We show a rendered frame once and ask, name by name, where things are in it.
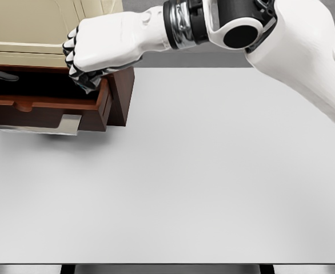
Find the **brown drawer with metal handle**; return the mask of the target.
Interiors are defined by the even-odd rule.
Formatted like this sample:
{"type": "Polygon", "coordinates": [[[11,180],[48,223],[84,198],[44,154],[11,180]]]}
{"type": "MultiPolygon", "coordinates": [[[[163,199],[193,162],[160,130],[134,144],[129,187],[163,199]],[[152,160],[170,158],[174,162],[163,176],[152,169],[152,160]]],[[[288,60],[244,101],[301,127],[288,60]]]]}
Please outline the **brown drawer with metal handle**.
{"type": "Polygon", "coordinates": [[[66,89],[41,95],[40,88],[27,88],[23,95],[0,93],[0,126],[55,129],[64,115],[79,115],[78,129],[104,132],[113,97],[106,79],[99,91],[85,94],[71,80],[66,89]]]}

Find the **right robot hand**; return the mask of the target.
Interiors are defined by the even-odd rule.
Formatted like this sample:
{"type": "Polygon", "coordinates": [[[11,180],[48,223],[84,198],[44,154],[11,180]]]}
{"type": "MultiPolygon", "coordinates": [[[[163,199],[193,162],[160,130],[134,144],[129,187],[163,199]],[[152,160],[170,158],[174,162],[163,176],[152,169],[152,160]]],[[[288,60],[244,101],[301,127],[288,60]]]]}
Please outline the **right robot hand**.
{"type": "Polygon", "coordinates": [[[138,14],[121,12],[83,19],[62,45],[69,77],[89,94],[101,78],[142,58],[135,37],[138,14]]]}

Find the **cream and brown cabinet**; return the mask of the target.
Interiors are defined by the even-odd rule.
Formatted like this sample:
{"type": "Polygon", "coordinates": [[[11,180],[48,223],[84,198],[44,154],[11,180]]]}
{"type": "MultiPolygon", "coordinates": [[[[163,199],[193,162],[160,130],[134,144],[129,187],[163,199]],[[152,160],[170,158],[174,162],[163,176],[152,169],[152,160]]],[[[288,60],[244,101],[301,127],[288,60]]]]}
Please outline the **cream and brown cabinet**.
{"type": "MultiPolygon", "coordinates": [[[[30,87],[46,95],[46,90],[66,89],[66,81],[72,81],[62,52],[68,33],[85,18],[122,10],[122,0],[0,0],[0,71],[19,77],[16,82],[0,80],[0,93],[23,95],[30,87]]],[[[125,126],[134,70],[129,67],[103,79],[113,97],[107,126],[125,126]]],[[[64,115],[61,120],[67,118],[78,129],[81,117],[64,115]]]]}

